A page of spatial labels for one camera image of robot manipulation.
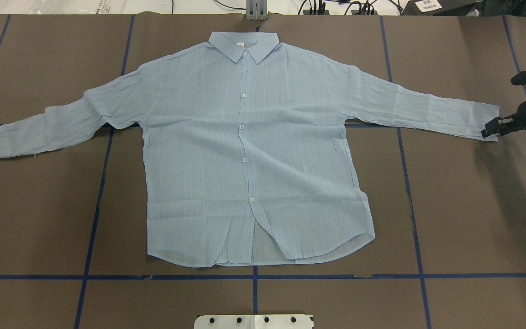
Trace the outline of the light blue button shirt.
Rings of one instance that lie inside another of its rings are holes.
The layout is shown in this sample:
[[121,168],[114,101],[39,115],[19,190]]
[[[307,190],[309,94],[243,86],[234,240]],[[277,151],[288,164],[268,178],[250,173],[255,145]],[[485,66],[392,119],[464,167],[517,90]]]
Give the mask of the light blue button shirt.
[[376,234],[345,121],[482,140],[500,107],[442,98],[283,43],[213,32],[0,126],[0,158],[142,128],[147,253],[186,267],[321,264]]

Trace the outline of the aluminium frame post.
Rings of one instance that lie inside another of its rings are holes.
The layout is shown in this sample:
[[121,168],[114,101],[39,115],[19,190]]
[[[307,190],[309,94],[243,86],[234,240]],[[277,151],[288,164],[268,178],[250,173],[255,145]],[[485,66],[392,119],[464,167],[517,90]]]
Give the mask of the aluminium frame post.
[[246,20],[265,21],[268,19],[267,0],[246,0]]

